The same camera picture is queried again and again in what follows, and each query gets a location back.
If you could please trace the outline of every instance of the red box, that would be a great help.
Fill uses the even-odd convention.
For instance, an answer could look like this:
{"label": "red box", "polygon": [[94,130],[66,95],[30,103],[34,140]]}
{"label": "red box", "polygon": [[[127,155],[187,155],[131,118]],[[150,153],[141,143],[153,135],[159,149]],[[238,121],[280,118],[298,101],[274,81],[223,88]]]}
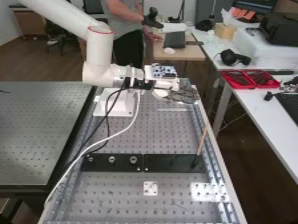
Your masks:
{"label": "red box", "polygon": [[256,88],[279,88],[280,86],[272,76],[262,70],[245,70],[245,74],[254,81]]}
{"label": "red box", "polygon": [[221,72],[222,77],[234,89],[254,89],[255,83],[241,70],[227,70]]}

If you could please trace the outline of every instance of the metal breadboard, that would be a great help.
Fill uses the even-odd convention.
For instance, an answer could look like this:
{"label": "metal breadboard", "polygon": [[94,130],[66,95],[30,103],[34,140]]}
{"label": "metal breadboard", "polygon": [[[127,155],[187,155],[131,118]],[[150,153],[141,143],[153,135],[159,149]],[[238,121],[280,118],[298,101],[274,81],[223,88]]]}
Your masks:
{"label": "metal breadboard", "polygon": [[[110,133],[127,127],[130,119],[109,118]],[[92,142],[106,137],[106,126],[96,133]],[[101,153],[194,154],[197,136],[190,107],[141,96],[139,113],[131,128],[109,141]]]}
{"label": "metal breadboard", "polygon": [[45,185],[90,86],[4,82],[0,90],[0,185]]}
{"label": "metal breadboard", "polygon": [[[143,195],[146,181],[158,185],[155,196]],[[82,173],[66,220],[217,223],[217,204],[193,200],[193,182],[206,183],[206,174]]]}

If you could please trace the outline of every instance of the stick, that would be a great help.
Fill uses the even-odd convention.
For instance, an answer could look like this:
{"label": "stick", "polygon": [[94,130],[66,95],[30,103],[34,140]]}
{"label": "stick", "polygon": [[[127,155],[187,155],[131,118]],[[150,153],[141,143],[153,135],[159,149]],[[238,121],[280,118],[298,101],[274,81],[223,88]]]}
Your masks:
{"label": "stick", "polygon": [[201,138],[199,145],[198,145],[197,156],[199,156],[201,153],[202,153],[202,144],[203,144],[205,137],[206,137],[206,134],[207,134],[207,127],[209,127],[209,123],[206,124],[205,129],[203,129],[203,134],[202,134],[202,138]]}

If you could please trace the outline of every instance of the person's arm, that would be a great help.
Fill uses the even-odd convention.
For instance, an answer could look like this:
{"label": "person's arm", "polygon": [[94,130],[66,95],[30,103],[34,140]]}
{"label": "person's arm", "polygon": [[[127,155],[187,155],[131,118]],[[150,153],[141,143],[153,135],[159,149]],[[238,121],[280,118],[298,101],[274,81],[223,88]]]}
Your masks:
{"label": "person's arm", "polygon": [[[137,9],[137,13],[139,15],[142,15],[142,5],[141,5],[139,0],[135,0],[135,9]],[[149,40],[151,40],[151,41],[154,41],[154,40],[161,41],[162,40],[162,37],[161,36],[158,36],[158,35],[147,32],[145,25],[142,26],[142,32],[143,32],[145,37]]]}
{"label": "person's arm", "polygon": [[117,17],[133,22],[143,21],[142,14],[133,12],[123,4],[122,0],[106,0],[106,5],[110,13]]}

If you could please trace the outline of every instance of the floor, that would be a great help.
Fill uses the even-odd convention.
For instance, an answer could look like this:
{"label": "floor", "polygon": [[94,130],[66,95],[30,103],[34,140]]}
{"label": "floor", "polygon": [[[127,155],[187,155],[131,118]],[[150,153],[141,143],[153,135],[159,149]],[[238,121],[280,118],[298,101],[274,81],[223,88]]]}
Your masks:
{"label": "floor", "polygon": [[[150,62],[150,55],[147,51],[146,63]],[[209,63],[197,62],[187,65],[187,77],[197,85],[201,95]],[[173,64],[178,68],[178,73],[182,74],[183,63]],[[17,40],[0,47],[0,81],[78,81],[81,68],[81,54],[72,47],[66,48],[64,57],[54,51],[45,53],[42,40]],[[226,123],[242,113],[241,105],[235,104],[226,113]],[[241,118],[221,131],[218,144],[247,222],[296,224],[298,186],[249,116]],[[37,217],[24,204],[13,223],[37,223]]]}

